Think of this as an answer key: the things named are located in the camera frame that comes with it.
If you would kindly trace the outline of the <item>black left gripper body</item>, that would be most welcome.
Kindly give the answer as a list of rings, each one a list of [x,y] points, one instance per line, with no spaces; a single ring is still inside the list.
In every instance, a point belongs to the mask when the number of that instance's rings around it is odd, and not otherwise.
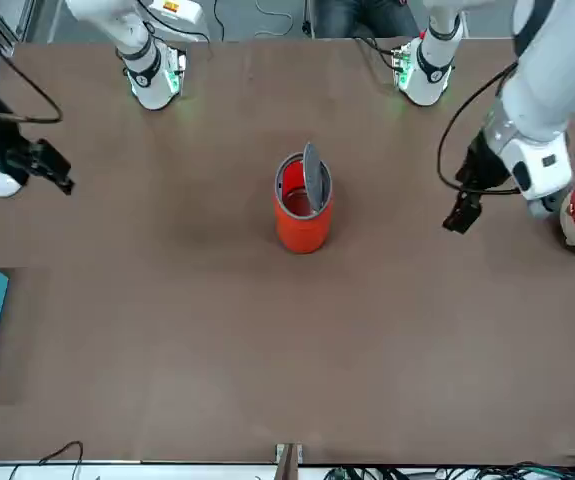
[[[480,130],[456,173],[457,189],[470,194],[512,194],[512,189],[500,189],[508,179],[509,173],[501,158],[492,151],[484,131]]]

